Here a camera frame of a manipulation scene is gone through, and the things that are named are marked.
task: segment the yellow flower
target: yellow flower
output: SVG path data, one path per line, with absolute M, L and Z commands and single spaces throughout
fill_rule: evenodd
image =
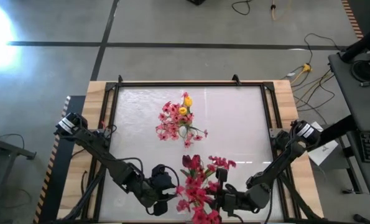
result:
M 193 104 L 193 100 L 189 96 L 185 97 L 185 99 L 183 100 L 183 105 L 189 107 L 192 104 Z
M 187 114 L 187 109 L 186 108 L 179 108 L 179 113 L 181 115 L 186 115 Z

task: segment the white paper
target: white paper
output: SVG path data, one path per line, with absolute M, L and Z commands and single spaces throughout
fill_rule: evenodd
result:
M 312 123 L 312 126 L 319 131 L 323 131 L 323 128 L 316 121 Z M 334 151 L 337 145 L 338 143 L 332 140 L 324 146 L 308 152 L 309 158 L 319 166 Z

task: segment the green leaf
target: green leaf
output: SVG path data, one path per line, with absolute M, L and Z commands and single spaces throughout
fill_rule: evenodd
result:
M 185 170 L 181 169 L 180 170 L 183 174 L 185 174 L 186 177 L 190 177 L 190 174 L 188 172 L 186 172 Z

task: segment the wooden board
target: wooden board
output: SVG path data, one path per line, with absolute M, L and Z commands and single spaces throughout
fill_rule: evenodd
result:
M 232 81 L 213 81 L 213 82 L 232 82 Z M 261 80 L 261 81 L 242 81 L 242 82 L 274 82 L 275 93 L 277 98 L 277 104 L 279 106 L 279 113 L 282 120 L 283 128 L 290 129 L 291 121 L 298 119 L 297 109 L 295 107 L 295 102 L 291 90 L 289 81 L 287 80 Z M 88 128 L 96 129 L 98 127 L 99 114 L 102 107 L 104 88 L 106 82 L 90 82 L 87 95 L 85 98 L 85 104 L 83 108 L 82 115 L 88 120 Z M 108 114 L 106 115 L 105 121 L 108 121 L 109 112 L 111 107 L 111 99 L 108 103 Z M 270 97 L 268 97 L 268 103 L 271 111 L 272 124 L 275 125 L 274 113 L 272 109 L 272 102 Z M 74 148 L 73 153 L 80 150 L 78 146 Z M 72 207 L 81 198 L 81 177 L 84 170 L 90 168 L 91 155 L 86 151 L 77 154 L 71 161 L 65 188 L 63 191 L 63 197 L 60 204 L 58 218 L 64 217 L 70 212 Z M 295 187 L 309 205 L 309 207 L 320 217 L 323 217 L 323 211 L 321 209 L 320 200 L 318 197 L 318 192 L 315 184 L 315 179 L 313 177 L 312 167 L 309 162 L 307 154 L 296 159 L 292 165 L 292 172 L 294 175 Z M 89 216 L 91 217 L 94 209 L 96 190 L 93 192 L 93 197 L 91 198 L 91 206 L 89 211 Z M 294 217 L 292 211 L 291 199 L 286 193 L 286 201 L 289 206 L 290 217 Z

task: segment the black floor line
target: black floor line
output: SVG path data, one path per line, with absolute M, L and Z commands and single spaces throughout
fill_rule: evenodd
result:
M 116 13 L 118 2 L 119 2 L 119 0 L 114 0 L 113 5 L 111 6 L 109 19 L 108 19 L 108 22 L 106 24 L 106 28 L 104 30 L 104 34 L 103 34 L 103 38 L 102 38 L 102 43 L 101 43 L 101 46 L 99 48 L 98 56 L 96 56 L 95 65 L 93 66 L 93 70 L 92 70 L 92 74 L 91 74 L 91 81 L 96 81 L 98 79 L 100 66 L 102 64 L 104 51 L 106 50 L 106 44 L 107 44 L 108 39 L 109 39 L 111 26 L 113 25 L 114 15 Z
M 306 45 L 275 45 L 275 44 L 193 44 L 193 43 L 124 43 L 124 42 L 43 42 L 43 41 L 10 41 L 10 46 L 26 47 L 129 47 L 129 48 L 192 48 L 192 49 L 261 49 L 289 50 L 304 49 Z M 311 45 L 312 50 L 336 50 L 329 45 Z
M 261 50 L 289 50 L 304 49 L 306 45 L 274 45 L 274 44 L 179 44 L 179 43 L 107 43 L 107 47 L 139 47 L 139 48 L 191 48 L 191 49 L 261 49 Z M 337 50 L 334 46 L 311 45 L 311 50 Z
M 101 42 L 45 42 L 45 41 L 9 41 L 9 46 L 26 47 L 99 47 Z

